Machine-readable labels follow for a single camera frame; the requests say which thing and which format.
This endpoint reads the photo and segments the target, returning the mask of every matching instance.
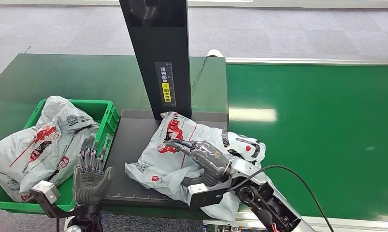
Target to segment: barcode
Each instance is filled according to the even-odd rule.
[[[67,123],[69,124],[69,126],[72,126],[72,125],[78,123],[78,119],[75,115],[69,115],[66,118],[67,118]]]

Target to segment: black cable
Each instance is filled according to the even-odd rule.
[[[294,172],[293,170],[291,170],[290,168],[287,168],[285,166],[281,166],[281,165],[271,165],[271,166],[268,166],[268,167],[264,167],[262,168],[261,170],[258,170],[257,172],[255,172],[254,174],[250,175],[248,178],[246,178],[245,180],[241,181],[239,184],[235,185],[234,187],[230,188],[228,191],[232,191],[232,190],[235,190],[237,189],[238,187],[240,187],[241,185],[243,185],[245,182],[249,181],[250,179],[252,179],[254,176],[258,175],[259,173],[261,172],[264,172],[268,169],[271,169],[271,168],[282,168],[282,169],[285,169],[291,173],[293,173],[297,178],[299,178],[300,181],[302,181],[302,183],[305,185],[305,187],[308,189],[310,195],[312,196],[313,200],[315,201],[317,207],[319,208],[319,211],[320,213],[322,214],[323,218],[325,219],[326,221],[326,224],[329,226],[329,229],[331,230],[331,232],[334,232],[328,218],[326,217],[325,215],[325,212],[323,212],[323,209],[322,207],[320,207],[319,205],[319,202],[317,201],[316,199],[316,196],[313,194],[312,190],[310,189],[310,187],[308,186],[308,184],[302,179],[301,176],[299,176],[296,172]]]
[[[205,58],[204,58],[204,62],[202,63],[202,66],[201,66],[200,70],[198,71],[197,75],[196,75],[195,78],[194,78],[194,83],[193,83],[192,86],[191,86],[191,90],[192,90],[192,88],[194,87],[195,83],[197,82],[198,76],[200,76],[202,70],[204,69],[205,62],[206,62],[207,59],[208,59],[208,57],[205,57]]]
[[[56,232],[60,232],[60,219],[56,218]]]

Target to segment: red wire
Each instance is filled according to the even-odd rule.
[[[271,226],[272,226],[273,232],[279,232],[277,229],[275,229],[275,227],[273,226],[273,224],[271,224]]]

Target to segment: black scanning platform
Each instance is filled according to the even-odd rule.
[[[228,130],[228,114],[193,113],[192,120],[209,127]],[[161,120],[155,120],[151,111],[123,110],[120,123],[105,168],[114,167],[115,177],[107,189],[102,204],[141,205],[167,208],[188,208],[181,201],[173,200],[154,189],[146,189],[130,179],[125,163],[136,163]]]

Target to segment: label sticker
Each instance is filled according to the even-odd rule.
[[[174,78],[172,75],[171,62],[155,62],[158,84],[164,106],[176,107]]]
[[[162,94],[164,94],[164,101],[171,102],[170,84],[162,83]]]

